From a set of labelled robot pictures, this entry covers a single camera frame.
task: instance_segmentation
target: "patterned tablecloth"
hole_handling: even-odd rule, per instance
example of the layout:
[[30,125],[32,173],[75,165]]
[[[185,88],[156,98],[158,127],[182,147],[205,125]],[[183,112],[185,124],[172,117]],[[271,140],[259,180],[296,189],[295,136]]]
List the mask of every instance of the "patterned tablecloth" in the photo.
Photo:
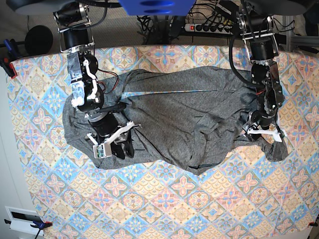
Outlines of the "patterned tablecloth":
[[[237,68],[249,70],[245,51],[234,55]],[[96,57],[118,74],[229,68],[227,47],[120,47],[98,49]],[[14,62],[19,76],[7,80],[12,122],[33,204],[53,222],[46,238],[253,239],[306,229],[319,213],[319,60],[281,52],[277,61],[289,157],[271,163],[259,147],[240,147],[198,177],[164,161],[95,168],[64,139],[66,56]]]

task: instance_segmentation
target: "power strip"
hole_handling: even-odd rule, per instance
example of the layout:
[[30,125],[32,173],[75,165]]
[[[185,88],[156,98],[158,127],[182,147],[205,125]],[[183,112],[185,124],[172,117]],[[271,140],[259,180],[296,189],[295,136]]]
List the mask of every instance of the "power strip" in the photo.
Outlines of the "power strip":
[[217,24],[209,26],[209,24],[192,24],[186,23],[184,27],[185,31],[188,32],[203,32],[203,33],[220,33],[220,34],[231,34],[230,26],[219,26]]

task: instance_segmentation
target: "white wall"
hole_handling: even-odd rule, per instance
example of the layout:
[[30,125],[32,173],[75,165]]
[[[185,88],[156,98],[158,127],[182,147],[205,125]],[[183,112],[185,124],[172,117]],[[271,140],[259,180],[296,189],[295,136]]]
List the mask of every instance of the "white wall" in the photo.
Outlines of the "white wall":
[[4,223],[4,219],[9,220],[4,207],[35,209],[18,157],[5,79],[5,71],[0,67],[0,238],[15,239],[17,234]]

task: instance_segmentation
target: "gray shirt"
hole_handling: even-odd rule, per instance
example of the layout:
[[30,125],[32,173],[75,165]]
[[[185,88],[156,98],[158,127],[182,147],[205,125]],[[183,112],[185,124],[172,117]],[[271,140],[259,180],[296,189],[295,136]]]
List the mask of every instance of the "gray shirt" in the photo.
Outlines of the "gray shirt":
[[[248,78],[248,72],[241,74]],[[128,120],[141,124],[132,130],[133,159],[94,158],[93,143],[85,139],[93,129],[84,113],[72,107],[71,96],[63,109],[67,143],[88,155],[98,168],[115,169],[161,159],[199,175],[238,146],[259,145],[269,161],[281,161],[288,155],[284,142],[269,144],[262,137],[251,142],[240,135],[247,113],[257,109],[256,94],[231,70],[200,67],[170,74],[134,70],[119,78],[116,89],[104,95],[104,106],[125,102],[128,105],[123,113],[114,114],[119,124],[126,125]],[[115,80],[103,80],[106,92]]]

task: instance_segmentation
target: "red wire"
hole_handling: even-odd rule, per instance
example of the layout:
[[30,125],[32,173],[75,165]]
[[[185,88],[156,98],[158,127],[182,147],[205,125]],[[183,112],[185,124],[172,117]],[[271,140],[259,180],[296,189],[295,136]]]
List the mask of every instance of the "red wire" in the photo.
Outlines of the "red wire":
[[103,86],[102,92],[104,93],[105,90],[106,90],[106,85],[105,85],[105,83],[104,83],[103,81],[98,81],[98,83]]
[[263,91],[260,91],[260,92],[257,92],[256,95],[261,95],[262,93],[264,93],[266,90],[263,90]]
[[118,76],[118,74],[116,74],[115,72],[112,72],[112,71],[104,71],[104,70],[101,70],[101,69],[99,69],[99,68],[98,68],[98,70],[101,71],[101,72],[104,72],[104,73],[111,74],[111,75],[113,75],[113,76],[116,77],[116,82],[115,82],[113,88],[107,93],[107,94],[109,94],[110,92],[112,92],[112,91],[117,87],[117,85],[118,85],[118,83],[119,83],[119,81],[120,81],[119,76]]

